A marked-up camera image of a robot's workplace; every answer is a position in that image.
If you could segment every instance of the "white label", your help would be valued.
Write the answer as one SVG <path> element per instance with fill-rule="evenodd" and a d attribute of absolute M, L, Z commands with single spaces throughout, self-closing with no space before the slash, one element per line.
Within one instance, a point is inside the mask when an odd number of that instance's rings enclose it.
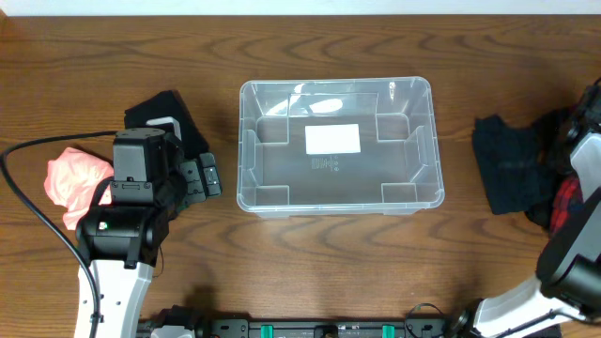
<path fill-rule="evenodd" d="M 305 126 L 309 155 L 351 154 L 361 152 L 359 125 Z"/>

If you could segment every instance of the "wooden table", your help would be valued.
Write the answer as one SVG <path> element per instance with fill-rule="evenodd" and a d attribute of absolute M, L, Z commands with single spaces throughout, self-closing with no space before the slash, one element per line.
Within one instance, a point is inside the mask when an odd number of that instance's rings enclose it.
<path fill-rule="evenodd" d="M 533 274 L 547 236 L 522 213 L 491 214 L 474 118 L 526 126 L 601 75 L 599 17 L 586 16 L 9 18 L 0 29 L 0 147 L 122 129 L 125 109 L 171 88 L 211 143 L 223 196 L 171 222 L 143 317 L 173 304 L 257 318 L 402 317 L 419 302 L 451 313 L 514 287 Z M 413 75 L 433 88 L 440 207 L 270 221 L 239 209 L 243 83 Z M 110 138 L 77 144 L 111 156 Z M 28 148 L 9 166 L 61 226 L 65 210 L 42 184 L 46 162 L 69 145 Z M 0 189 L 0 336 L 72 336 L 75 260 L 4 180 Z"/>

